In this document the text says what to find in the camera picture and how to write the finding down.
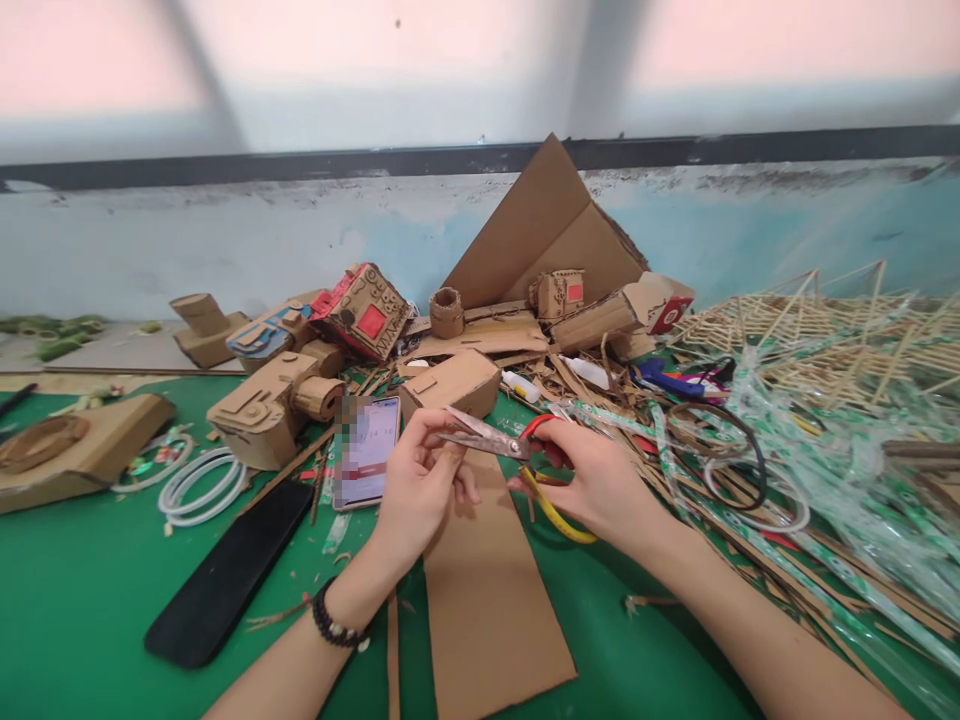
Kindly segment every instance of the person's left hand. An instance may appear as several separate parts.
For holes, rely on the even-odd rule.
[[[446,410],[417,410],[387,459],[387,479],[374,539],[394,559],[413,565],[440,527],[450,488],[457,502],[480,503],[470,468],[461,466],[466,449],[433,433],[456,427]]]

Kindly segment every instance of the smartphone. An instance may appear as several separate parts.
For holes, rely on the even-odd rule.
[[[340,407],[340,462],[333,509],[376,505],[387,480],[387,458],[400,437],[400,398],[345,397]]]

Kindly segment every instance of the red square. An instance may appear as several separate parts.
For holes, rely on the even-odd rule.
[[[357,330],[360,330],[367,337],[375,339],[377,335],[380,334],[386,322],[387,316],[380,312],[380,308],[376,305],[369,305],[367,309],[363,311],[363,317],[360,318],[360,322],[357,323]]]

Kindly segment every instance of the glue bottle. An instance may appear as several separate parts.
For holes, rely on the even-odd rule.
[[[504,370],[501,377],[503,382],[510,386],[511,390],[527,402],[535,403],[540,400],[540,388],[525,377],[521,377],[509,370]]]
[[[599,365],[594,365],[580,358],[568,358],[565,355],[561,355],[560,359],[567,364],[567,367],[587,382],[593,383],[601,390],[610,389],[610,378],[607,377],[607,371]]]

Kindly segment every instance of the green mat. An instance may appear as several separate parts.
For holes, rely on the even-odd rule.
[[[208,446],[206,411],[239,381],[187,378],[140,392],[174,402],[177,422],[194,423],[194,436]],[[34,422],[72,401],[35,396],[2,424]],[[489,420],[506,429],[531,417],[501,397]],[[268,479],[261,475],[255,483],[259,487]],[[4,718],[197,717],[287,627],[289,621],[250,633],[241,624],[217,659],[196,671],[180,670],[143,649],[147,628],[241,506],[238,502],[233,512],[165,538],[156,509],[159,492],[156,486],[122,500],[112,493],[88,495],[0,517]],[[569,543],[542,515],[531,525],[526,501],[515,501],[580,676],[498,717],[760,716],[733,669],[685,609],[639,608],[628,617],[624,597],[663,594],[655,580],[603,543]],[[335,556],[321,554],[334,515],[322,507],[314,527],[309,518],[303,522],[247,617],[293,606],[337,571]],[[340,550],[356,552],[375,522],[373,508],[356,511]],[[422,565],[398,592],[406,601],[400,608],[402,713],[435,717]],[[347,665],[322,715],[386,717],[385,612],[377,616],[370,649]]]

